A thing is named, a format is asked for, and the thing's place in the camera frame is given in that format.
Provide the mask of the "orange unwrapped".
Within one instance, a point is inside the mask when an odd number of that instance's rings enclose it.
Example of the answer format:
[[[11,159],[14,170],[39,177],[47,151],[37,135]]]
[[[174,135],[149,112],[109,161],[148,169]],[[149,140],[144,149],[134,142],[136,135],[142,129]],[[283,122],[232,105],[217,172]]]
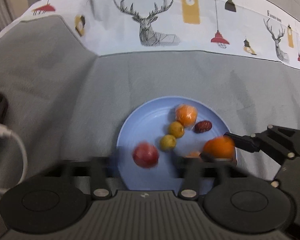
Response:
[[[193,151],[193,152],[190,152],[189,154],[187,154],[185,156],[185,158],[199,158],[200,154],[201,154],[200,151]]]

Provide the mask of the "small orange back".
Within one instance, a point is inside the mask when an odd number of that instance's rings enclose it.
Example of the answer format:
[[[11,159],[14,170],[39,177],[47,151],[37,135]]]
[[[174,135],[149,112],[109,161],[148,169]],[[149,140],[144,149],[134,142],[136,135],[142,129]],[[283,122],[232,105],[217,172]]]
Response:
[[[235,157],[235,144],[227,136],[216,137],[205,143],[203,152],[217,159],[233,159]]]

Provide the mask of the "green olive fruit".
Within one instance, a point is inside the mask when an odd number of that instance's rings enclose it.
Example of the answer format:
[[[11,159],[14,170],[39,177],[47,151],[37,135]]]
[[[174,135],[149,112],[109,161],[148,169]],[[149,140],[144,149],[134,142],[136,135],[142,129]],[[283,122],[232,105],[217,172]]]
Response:
[[[162,151],[170,151],[174,149],[177,144],[177,140],[174,136],[167,134],[160,139],[159,145]]]
[[[169,125],[168,133],[175,138],[181,138],[183,137],[185,131],[183,125],[180,122],[174,121]]]

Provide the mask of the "red date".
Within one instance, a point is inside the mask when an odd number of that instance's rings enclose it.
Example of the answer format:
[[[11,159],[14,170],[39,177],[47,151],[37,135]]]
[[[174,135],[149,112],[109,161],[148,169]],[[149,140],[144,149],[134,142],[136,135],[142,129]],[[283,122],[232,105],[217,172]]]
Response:
[[[195,124],[195,133],[204,133],[212,129],[212,123],[209,120],[203,120]]]

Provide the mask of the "red ball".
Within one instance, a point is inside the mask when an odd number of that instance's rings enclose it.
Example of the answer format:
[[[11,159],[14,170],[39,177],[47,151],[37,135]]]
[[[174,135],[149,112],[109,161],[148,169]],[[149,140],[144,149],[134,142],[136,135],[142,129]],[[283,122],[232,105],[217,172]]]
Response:
[[[154,145],[143,141],[134,148],[132,158],[141,168],[153,168],[159,162],[159,152]]]

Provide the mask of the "blue plastic plate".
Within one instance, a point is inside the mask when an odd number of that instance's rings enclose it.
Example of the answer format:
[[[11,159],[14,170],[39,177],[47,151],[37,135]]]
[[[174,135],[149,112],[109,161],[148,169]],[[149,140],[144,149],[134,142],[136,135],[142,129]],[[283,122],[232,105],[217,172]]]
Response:
[[[212,127],[196,133],[175,116],[178,108],[196,112],[195,123],[208,121]],[[224,135],[230,129],[212,109],[199,101],[179,96],[153,99],[136,108],[123,123],[117,137],[119,174],[130,190],[178,191],[181,179],[173,166],[175,156],[184,157],[203,149],[204,144]],[[152,167],[133,159],[133,152],[143,143],[154,146],[158,157]]]

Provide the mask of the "grey printed bed sheet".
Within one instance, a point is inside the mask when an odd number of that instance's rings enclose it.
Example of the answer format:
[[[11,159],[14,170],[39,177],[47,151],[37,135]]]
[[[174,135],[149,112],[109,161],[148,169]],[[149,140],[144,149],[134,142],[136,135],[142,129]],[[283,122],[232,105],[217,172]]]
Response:
[[[28,0],[0,32],[0,191],[115,150],[130,112],[177,95],[230,131],[300,129],[300,0]]]

